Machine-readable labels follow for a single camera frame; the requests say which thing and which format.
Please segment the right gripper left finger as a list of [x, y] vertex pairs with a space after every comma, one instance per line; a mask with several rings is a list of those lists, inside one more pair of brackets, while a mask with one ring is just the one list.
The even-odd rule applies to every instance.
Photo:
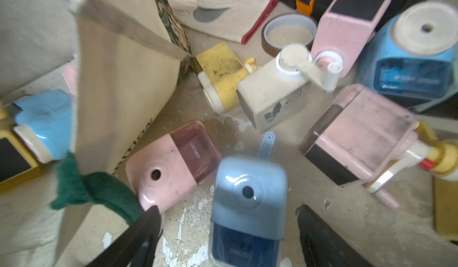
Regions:
[[161, 214], [157, 206], [152, 206], [88, 265], [90, 267], [151, 267], [161, 235]]

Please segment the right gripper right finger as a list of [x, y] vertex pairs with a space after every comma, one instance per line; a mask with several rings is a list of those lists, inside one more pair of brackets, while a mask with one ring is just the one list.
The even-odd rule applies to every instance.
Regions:
[[313, 209], [297, 209], [300, 242], [308, 267], [372, 267]]

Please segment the blue electric pencil sharpener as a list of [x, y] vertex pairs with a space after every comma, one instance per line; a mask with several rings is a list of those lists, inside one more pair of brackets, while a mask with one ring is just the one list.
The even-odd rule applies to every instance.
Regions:
[[212, 201], [212, 266], [279, 266], [286, 209], [287, 173], [281, 166], [255, 158], [224, 158]]

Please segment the pink electric pencil sharpener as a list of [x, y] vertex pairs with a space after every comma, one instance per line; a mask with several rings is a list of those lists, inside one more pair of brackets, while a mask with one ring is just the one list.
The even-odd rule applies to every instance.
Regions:
[[125, 169], [141, 207], [163, 213], [213, 175], [222, 159], [205, 126], [192, 121], [136, 152]]

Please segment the white pencil sharpener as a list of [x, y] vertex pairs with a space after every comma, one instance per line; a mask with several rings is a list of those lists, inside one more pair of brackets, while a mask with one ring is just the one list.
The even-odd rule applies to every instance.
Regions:
[[236, 85], [240, 106], [259, 132], [303, 109], [306, 85], [333, 92], [344, 69], [344, 60], [334, 51], [312, 58], [301, 44], [285, 46], [278, 55]]

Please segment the cream tote bag green handles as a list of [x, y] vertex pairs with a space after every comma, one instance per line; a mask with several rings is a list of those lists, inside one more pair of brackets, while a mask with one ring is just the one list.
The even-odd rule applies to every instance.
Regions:
[[[168, 0], [67, 0], [78, 30], [70, 152], [84, 175], [115, 172], [192, 57]], [[52, 267], [91, 208], [52, 210], [57, 173], [1, 195], [1, 265]]]

